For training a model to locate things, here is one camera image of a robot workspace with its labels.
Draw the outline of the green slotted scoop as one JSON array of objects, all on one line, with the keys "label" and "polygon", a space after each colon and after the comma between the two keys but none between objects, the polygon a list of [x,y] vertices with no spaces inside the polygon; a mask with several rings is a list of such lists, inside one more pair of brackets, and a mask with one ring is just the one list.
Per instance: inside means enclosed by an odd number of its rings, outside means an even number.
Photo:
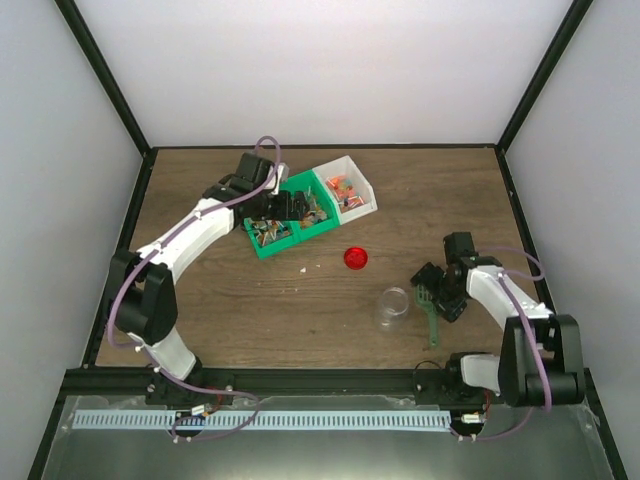
[{"label": "green slotted scoop", "polygon": [[429,326],[428,345],[431,349],[435,349],[439,346],[439,326],[436,306],[431,295],[423,285],[414,286],[413,291],[416,305],[426,314],[427,317]]}]

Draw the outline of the clear plastic jar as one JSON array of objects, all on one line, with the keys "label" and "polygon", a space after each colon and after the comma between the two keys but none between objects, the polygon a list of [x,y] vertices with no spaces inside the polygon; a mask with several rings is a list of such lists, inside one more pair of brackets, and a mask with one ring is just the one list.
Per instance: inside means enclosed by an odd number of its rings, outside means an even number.
[{"label": "clear plastic jar", "polygon": [[374,311],[376,325],[385,332],[399,328],[409,311],[409,296],[400,287],[387,288],[378,298]]}]

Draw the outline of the white candy bin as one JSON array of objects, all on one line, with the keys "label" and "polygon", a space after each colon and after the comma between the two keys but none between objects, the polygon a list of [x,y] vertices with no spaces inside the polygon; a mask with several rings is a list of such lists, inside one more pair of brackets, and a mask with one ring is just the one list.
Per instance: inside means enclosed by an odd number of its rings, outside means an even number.
[{"label": "white candy bin", "polygon": [[316,166],[312,172],[336,209],[340,225],[378,210],[372,185],[349,155]]}]

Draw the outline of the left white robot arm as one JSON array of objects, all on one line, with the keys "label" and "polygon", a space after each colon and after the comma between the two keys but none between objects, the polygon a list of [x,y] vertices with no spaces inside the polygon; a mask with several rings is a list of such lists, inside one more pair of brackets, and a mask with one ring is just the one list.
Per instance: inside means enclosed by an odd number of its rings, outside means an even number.
[{"label": "left white robot arm", "polygon": [[119,249],[111,259],[103,301],[106,338],[119,348],[114,333],[124,333],[128,346],[145,352],[170,380],[169,391],[181,403],[194,403],[208,390],[200,359],[177,330],[175,286],[201,254],[245,220],[302,219],[309,206],[302,192],[283,189],[288,174],[280,159],[245,153],[236,171],[206,189],[166,233],[136,251]]}]

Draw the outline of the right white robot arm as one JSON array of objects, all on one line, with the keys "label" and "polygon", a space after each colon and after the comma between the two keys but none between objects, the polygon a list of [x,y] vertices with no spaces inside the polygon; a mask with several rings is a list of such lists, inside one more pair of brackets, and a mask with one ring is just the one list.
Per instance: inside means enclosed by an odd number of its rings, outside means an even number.
[{"label": "right white robot arm", "polygon": [[434,314],[457,321],[475,301],[502,331],[497,355],[460,352],[451,355],[444,378],[447,396],[458,403],[480,389],[499,395],[512,407],[581,403],[586,394],[582,342],[576,319],[558,314],[532,298],[515,282],[520,272],[496,258],[498,248],[477,248],[471,233],[453,232],[443,239],[444,266],[424,264],[412,287],[425,294]]}]

